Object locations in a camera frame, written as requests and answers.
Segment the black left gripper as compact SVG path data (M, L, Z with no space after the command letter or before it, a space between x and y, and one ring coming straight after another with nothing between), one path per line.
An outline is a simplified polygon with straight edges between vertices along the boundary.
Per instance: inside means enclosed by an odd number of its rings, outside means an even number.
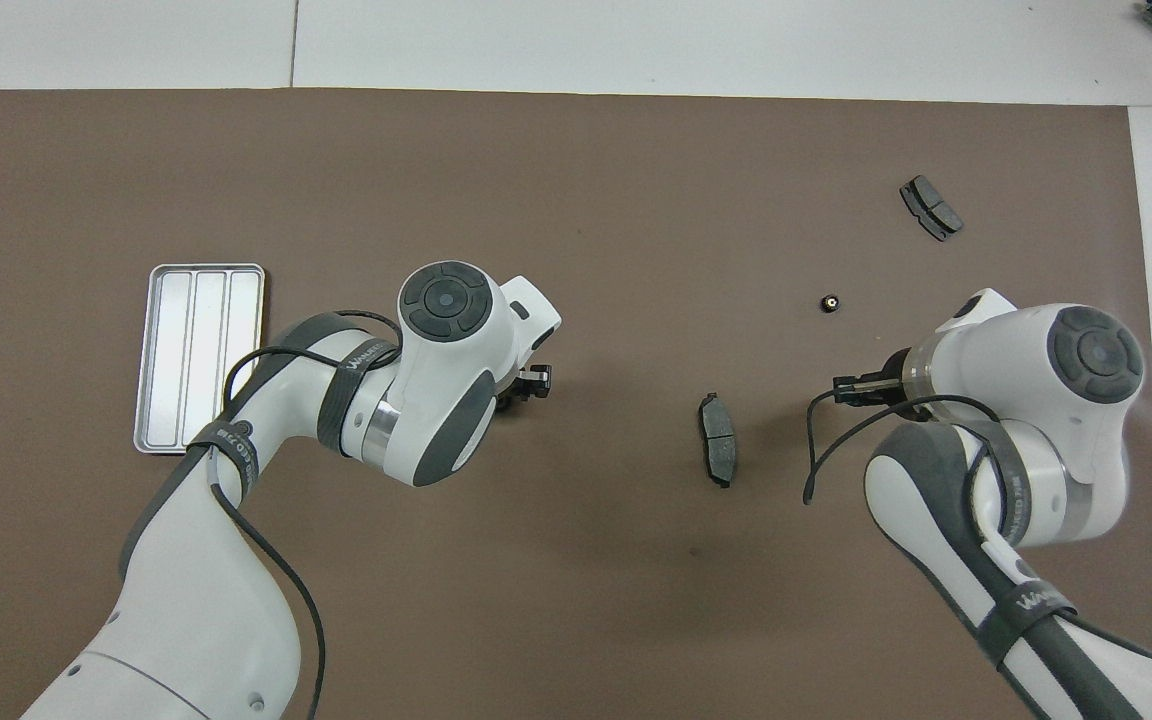
M552 365L531 365L524 370L524 378L513 376L511 381L495 395L494 414L506 414L518 400L548 397L552 370Z

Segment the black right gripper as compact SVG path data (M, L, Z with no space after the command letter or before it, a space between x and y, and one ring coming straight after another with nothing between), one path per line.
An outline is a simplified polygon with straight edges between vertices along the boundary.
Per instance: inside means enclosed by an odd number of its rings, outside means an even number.
M897 406L909 401L905 389L905 361L909 350L892 354L884 363L881 372L870 372L861 376L838 376L833 378L835 402L838 404L886 404ZM890 388L882 388L884 381L892 381Z

